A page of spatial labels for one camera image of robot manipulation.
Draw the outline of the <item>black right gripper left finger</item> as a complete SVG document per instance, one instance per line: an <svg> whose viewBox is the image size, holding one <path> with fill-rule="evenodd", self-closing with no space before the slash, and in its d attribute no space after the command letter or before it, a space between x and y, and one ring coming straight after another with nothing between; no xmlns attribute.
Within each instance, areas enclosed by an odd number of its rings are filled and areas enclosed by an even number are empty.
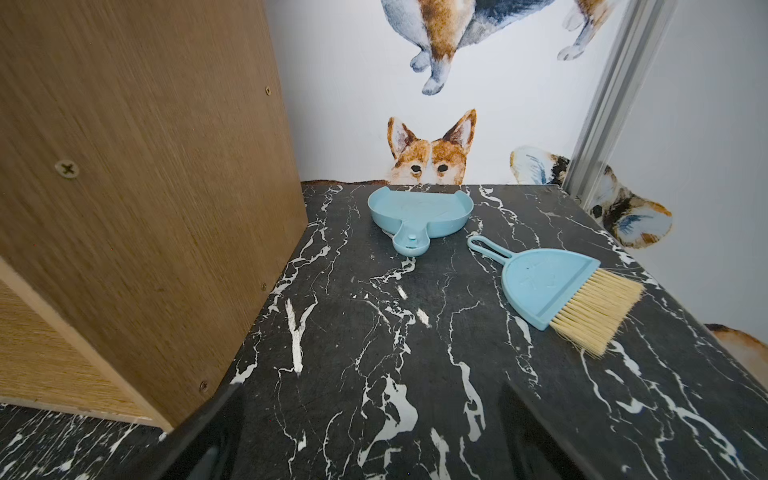
<svg viewBox="0 0 768 480"><path fill-rule="evenodd" d="M217 392L165 440L113 475L115 479L229 479L244 422L243 386Z"/></svg>

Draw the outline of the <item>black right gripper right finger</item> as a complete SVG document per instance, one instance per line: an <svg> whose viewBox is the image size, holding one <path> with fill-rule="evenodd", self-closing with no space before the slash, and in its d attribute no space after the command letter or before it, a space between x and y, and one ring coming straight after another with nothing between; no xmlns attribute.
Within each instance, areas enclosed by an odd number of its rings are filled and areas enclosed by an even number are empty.
<svg viewBox="0 0 768 480"><path fill-rule="evenodd" d="M510 383L501 387L501 418L514 479L603 479Z"/></svg>

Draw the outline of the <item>wooden three-tier shelf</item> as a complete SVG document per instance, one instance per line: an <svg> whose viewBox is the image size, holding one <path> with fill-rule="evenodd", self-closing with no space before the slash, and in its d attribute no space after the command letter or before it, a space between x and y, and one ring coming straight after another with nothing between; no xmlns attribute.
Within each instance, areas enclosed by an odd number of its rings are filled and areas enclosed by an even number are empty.
<svg viewBox="0 0 768 480"><path fill-rule="evenodd" d="M307 225L261 1L1 5L1 399L178 428Z"/></svg>

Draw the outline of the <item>light blue hand brush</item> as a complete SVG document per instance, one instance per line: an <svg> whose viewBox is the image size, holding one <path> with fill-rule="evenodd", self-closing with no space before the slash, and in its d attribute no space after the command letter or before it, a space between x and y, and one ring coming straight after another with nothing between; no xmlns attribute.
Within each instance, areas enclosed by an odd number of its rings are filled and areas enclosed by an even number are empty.
<svg viewBox="0 0 768 480"><path fill-rule="evenodd" d="M644 286L621 277L584 254L537 248L512 252L484 236L467 239L470 250L502 265L508 303L530 326L553 329L593 357L607 351Z"/></svg>

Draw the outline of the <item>light blue dustpan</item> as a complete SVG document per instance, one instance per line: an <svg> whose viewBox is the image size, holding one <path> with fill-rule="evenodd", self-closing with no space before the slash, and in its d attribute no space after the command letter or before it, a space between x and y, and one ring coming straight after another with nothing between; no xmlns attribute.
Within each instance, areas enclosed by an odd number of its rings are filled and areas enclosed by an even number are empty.
<svg viewBox="0 0 768 480"><path fill-rule="evenodd" d="M381 187L368 198L374 223L391 235L397 253L423 255L431 240L452 235L467 223L474 202L463 191L425 193Z"/></svg>

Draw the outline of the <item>aluminium frame rails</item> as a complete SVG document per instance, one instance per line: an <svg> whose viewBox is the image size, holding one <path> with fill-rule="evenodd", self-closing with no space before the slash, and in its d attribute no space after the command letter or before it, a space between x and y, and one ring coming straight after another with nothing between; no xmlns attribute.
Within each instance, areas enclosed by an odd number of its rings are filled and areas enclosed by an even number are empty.
<svg viewBox="0 0 768 480"><path fill-rule="evenodd" d="M630 1L571 157L564 190L585 207L678 3Z"/></svg>

